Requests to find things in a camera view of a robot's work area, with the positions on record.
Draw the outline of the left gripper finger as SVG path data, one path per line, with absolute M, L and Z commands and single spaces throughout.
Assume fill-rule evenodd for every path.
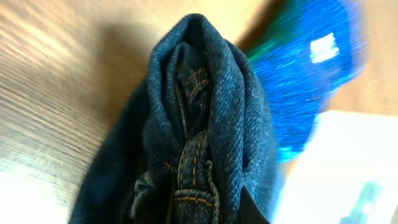
M 270 224 L 257 207 L 246 187 L 243 187 L 241 191 L 241 199 L 239 204 L 239 223 Z

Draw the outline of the blue denim jeans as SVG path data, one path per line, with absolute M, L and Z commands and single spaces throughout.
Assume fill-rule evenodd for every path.
M 201 14 L 156 45 L 81 185 L 71 223 L 239 223 L 241 191 L 273 221 L 282 174 L 249 60 Z

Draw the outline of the blue sequin garment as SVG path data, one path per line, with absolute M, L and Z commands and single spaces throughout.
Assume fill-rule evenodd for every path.
M 288 0 L 246 55 L 272 113 L 280 163 L 299 157 L 330 98 L 366 61 L 361 1 Z

